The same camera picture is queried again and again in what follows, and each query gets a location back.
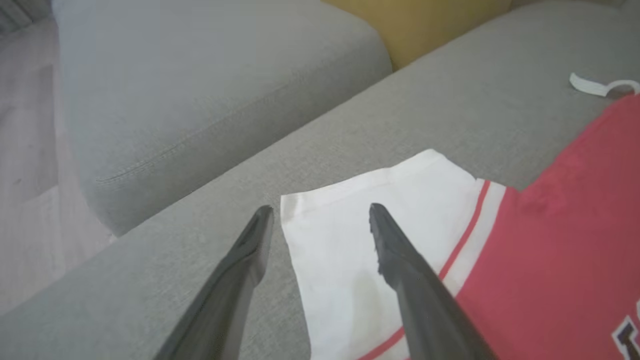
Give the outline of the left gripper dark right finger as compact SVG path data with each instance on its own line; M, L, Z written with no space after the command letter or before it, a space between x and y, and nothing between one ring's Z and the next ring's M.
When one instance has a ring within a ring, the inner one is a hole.
M495 360L489 344L384 205L371 204L369 223L378 271L397 294L410 358Z

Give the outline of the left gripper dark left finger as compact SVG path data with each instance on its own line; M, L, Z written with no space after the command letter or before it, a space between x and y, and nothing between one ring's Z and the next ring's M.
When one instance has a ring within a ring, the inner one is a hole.
M259 207L208 276L156 360L237 360L254 289L263 280L274 209Z

